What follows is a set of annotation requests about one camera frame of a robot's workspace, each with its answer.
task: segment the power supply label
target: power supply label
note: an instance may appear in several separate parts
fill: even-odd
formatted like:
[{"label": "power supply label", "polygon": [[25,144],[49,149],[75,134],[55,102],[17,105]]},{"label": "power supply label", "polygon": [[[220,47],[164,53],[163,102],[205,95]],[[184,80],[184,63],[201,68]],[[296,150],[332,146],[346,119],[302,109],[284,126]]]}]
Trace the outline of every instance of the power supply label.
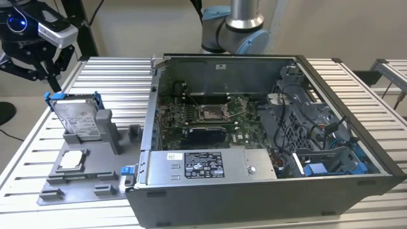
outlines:
[{"label": "power supply label", "polygon": [[185,153],[185,178],[224,177],[224,167],[220,152]]}]

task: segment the aluminum extrusion table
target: aluminum extrusion table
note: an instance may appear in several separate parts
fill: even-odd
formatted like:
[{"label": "aluminum extrusion table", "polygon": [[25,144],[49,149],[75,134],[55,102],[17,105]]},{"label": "aluminum extrusion table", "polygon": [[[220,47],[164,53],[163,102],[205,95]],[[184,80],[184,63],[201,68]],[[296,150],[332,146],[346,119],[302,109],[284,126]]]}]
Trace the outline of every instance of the aluminum extrusion table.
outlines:
[{"label": "aluminum extrusion table", "polygon": [[407,60],[378,59],[371,67],[407,93]]},{"label": "aluminum extrusion table", "polygon": [[[407,172],[407,123],[343,63],[308,59],[382,147]],[[119,128],[145,119],[149,59],[91,58],[79,62],[64,92],[99,91]],[[127,200],[37,206],[45,177],[63,145],[63,126],[45,110],[0,176],[0,228],[140,228]],[[363,199],[342,216],[205,225],[197,228],[407,228],[407,182]]]}]

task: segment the barcode sticker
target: barcode sticker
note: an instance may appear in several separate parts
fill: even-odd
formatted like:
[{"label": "barcode sticker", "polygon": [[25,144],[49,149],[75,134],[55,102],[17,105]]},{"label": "barcode sticker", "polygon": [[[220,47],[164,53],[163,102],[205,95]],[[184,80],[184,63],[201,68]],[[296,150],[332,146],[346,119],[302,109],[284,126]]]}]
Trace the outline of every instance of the barcode sticker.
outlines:
[{"label": "barcode sticker", "polygon": [[181,160],[183,155],[184,155],[183,153],[168,153],[167,160]]},{"label": "barcode sticker", "polygon": [[80,117],[69,117],[67,118],[67,121],[77,137],[100,135],[92,114]]}]

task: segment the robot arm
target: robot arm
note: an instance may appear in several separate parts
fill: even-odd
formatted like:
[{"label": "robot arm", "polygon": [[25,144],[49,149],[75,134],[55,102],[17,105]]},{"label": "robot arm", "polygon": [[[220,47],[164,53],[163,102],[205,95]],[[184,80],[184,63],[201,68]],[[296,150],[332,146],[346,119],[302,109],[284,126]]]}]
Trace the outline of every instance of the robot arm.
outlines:
[{"label": "robot arm", "polygon": [[[0,40],[4,54],[0,70],[24,79],[47,80],[55,92],[61,90],[56,76],[67,70],[75,51],[77,28],[44,2],[0,0]],[[56,50],[61,49],[56,61]],[[23,68],[12,58],[32,65]]]},{"label": "robot arm", "polygon": [[231,0],[231,6],[213,6],[203,11],[205,53],[260,54],[269,41],[263,28],[259,0]]}]

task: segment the warning label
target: warning label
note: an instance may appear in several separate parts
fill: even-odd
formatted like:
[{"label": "warning label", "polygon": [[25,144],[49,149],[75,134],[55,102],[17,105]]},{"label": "warning label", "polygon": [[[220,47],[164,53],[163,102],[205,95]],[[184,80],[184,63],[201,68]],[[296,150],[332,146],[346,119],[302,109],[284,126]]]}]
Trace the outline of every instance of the warning label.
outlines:
[{"label": "warning label", "polygon": [[185,153],[185,178],[224,177],[224,166],[220,152]]},{"label": "warning label", "polygon": [[72,117],[68,118],[69,126],[73,130],[73,133],[79,137],[97,136],[100,135],[99,129],[92,117]]}]

